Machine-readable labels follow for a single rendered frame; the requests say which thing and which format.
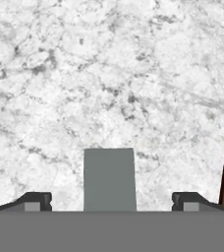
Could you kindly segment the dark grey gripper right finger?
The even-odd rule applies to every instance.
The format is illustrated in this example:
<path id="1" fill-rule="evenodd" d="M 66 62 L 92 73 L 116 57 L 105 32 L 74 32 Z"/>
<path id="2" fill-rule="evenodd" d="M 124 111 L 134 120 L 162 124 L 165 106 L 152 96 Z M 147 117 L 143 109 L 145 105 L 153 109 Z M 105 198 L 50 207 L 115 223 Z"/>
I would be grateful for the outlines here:
<path id="1" fill-rule="evenodd" d="M 219 212 L 224 208 L 211 203 L 202 197 L 198 192 L 173 192 L 173 212 Z"/>

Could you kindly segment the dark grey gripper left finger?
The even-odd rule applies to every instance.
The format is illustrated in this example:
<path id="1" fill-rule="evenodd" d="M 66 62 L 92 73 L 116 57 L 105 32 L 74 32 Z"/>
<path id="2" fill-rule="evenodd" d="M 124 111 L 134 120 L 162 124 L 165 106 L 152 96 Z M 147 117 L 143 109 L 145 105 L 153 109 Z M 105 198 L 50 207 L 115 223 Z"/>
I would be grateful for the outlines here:
<path id="1" fill-rule="evenodd" d="M 51 192 L 26 192 L 17 200 L 1 205 L 0 212 L 51 212 Z"/>

